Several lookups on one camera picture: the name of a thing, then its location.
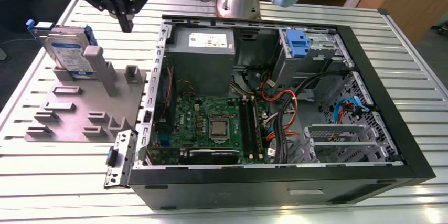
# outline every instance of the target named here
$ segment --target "motherboard chip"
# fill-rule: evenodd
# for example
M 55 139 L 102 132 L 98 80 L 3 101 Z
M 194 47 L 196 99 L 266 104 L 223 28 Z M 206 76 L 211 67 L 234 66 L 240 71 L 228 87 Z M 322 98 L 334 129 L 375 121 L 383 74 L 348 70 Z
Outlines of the motherboard chip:
M 208 118 L 208 138 L 216 144 L 223 144 L 231 139 L 230 119 L 222 116 L 211 116 Z
M 227 124 L 224 121 L 212 121 L 212 135 L 214 136 L 227 135 Z

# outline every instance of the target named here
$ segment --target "power supply label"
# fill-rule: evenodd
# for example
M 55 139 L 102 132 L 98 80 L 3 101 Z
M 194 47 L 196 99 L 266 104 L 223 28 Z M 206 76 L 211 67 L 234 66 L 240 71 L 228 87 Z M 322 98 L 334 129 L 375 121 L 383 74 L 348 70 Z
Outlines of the power supply label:
M 190 34 L 188 45 L 191 47 L 223 47 L 227 48 L 226 34 Z
M 94 74 L 94 69 L 83 56 L 82 45 L 71 43 L 52 43 L 51 45 L 66 69 L 79 77 L 86 76 L 88 78 Z

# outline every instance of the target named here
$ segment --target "aluminum table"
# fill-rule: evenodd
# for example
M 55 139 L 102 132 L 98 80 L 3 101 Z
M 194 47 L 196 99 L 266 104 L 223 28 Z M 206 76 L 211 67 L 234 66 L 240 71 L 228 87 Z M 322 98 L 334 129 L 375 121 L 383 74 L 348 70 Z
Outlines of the aluminum table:
M 72 0 L 59 24 L 88 23 L 115 68 L 150 71 L 162 14 L 215 16 L 199 0 L 150 0 L 134 33 L 86 1 Z M 438 178 L 355 204 L 152 212 L 131 190 L 104 190 L 108 143 L 28 143 L 26 129 L 55 75 L 40 50 L 0 114 L 0 221 L 42 223 L 447 223 L 448 92 L 398 25 L 376 10 L 262 3 L 266 20 L 350 25 L 382 77 Z

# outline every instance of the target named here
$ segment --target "gray fixture plate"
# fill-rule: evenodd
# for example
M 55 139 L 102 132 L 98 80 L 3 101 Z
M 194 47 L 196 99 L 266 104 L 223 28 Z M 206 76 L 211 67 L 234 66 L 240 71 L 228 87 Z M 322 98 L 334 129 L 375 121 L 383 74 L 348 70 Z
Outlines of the gray fixture plate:
M 40 106 L 44 107 L 51 103 L 72 103 L 76 107 L 74 110 L 54 111 L 59 120 L 56 122 L 34 120 L 34 126 L 47 126 L 52 133 L 47 136 L 32 137 L 26 135 L 26 140 L 30 142 L 114 142 L 116 137 L 108 129 L 110 119 L 104 122 L 92 123 L 88 119 L 90 112 L 106 112 L 110 118 L 115 118 L 120 124 L 126 117 L 130 126 L 134 128 L 139 113 L 139 104 L 142 102 L 144 82 L 142 84 L 128 84 L 124 77 L 124 69 L 116 70 L 116 88 L 118 94 L 114 97 L 107 95 L 103 84 L 96 80 L 78 80 L 58 82 L 56 87 L 79 86 L 80 94 L 60 94 L 55 95 L 48 92 L 46 102 Z M 146 80 L 147 72 L 140 71 L 143 80 Z M 84 127 L 100 126 L 106 135 L 87 138 L 83 134 Z

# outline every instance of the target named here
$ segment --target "wire bundle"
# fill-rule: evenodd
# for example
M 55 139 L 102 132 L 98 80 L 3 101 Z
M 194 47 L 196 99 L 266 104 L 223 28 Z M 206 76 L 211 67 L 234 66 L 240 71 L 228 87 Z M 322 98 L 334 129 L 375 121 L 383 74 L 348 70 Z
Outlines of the wire bundle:
M 295 89 L 295 95 L 298 96 L 303 90 L 322 77 L 330 76 L 330 75 L 338 75 L 344 76 L 351 73 L 351 70 L 340 70 L 340 71 L 328 71 L 319 74 L 315 74 L 314 76 L 308 77 L 296 87 Z M 290 96 L 287 101 L 283 104 L 282 109 L 278 112 L 278 116 L 274 121 L 274 132 L 276 136 L 276 155 L 275 155 L 275 162 L 276 163 L 288 163 L 287 159 L 287 152 L 288 152 L 288 143 L 287 143 L 287 133 L 283 130 L 283 115 L 284 111 L 288 108 L 290 103 L 294 100 L 294 96 Z
M 182 95 L 186 95 L 186 94 L 195 95 L 195 94 L 196 94 L 196 93 L 195 93 L 195 88 L 194 88 L 194 86 L 191 85 L 191 82 L 190 82 L 188 80 L 184 80 L 184 79 L 178 80 L 178 83 L 180 83 L 180 82 L 187 83 L 187 84 L 188 84 L 188 87 L 190 87 L 190 89 L 191 89 L 191 92 L 183 92 Z

